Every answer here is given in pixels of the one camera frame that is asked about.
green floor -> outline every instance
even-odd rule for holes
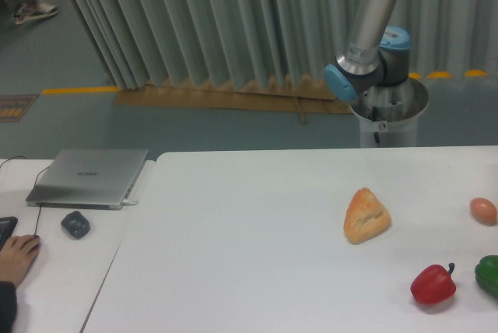
[[[67,0],[56,18],[14,28],[0,6],[0,95],[107,86],[102,65]],[[425,79],[430,105],[419,145],[498,145],[498,76]],[[115,93],[41,95],[19,123],[0,123],[0,158],[54,158],[64,148],[164,152],[359,147],[352,115],[114,106]]]

person's arm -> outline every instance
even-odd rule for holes
[[[16,287],[12,282],[0,282],[0,331],[10,333],[17,314]]]

gray curtain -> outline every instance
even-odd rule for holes
[[[273,78],[322,78],[342,49],[358,0],[75,0],[121,88],[151,80],[235,89]],[[498,71],[498,0],[398,0],[391,24],[412,36],[422,76]]]

metal cylinder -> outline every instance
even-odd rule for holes
[[[396,0],[359,0],[350,38],[343,53],[337,56],[342,69],[353,75],[366,75],[377,68],[377,49],[395,3]]]

yellow floor line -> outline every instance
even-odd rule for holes
[[[426,78],[428,79],[439,79],[439,78],[451,78],[451,73],[446,71],[435,71],[431,72]]]
[[[41,94],[103,93],[117,91],[119,91],[119,88],[116,86],[93,86],[90,88],[44,89]]]
[[[488,73],[485,72],[485,71],[482,71],[482,70],[468,70],[466,73],[465,73],[465,76],[469,77],[469,76],[487,76]]]

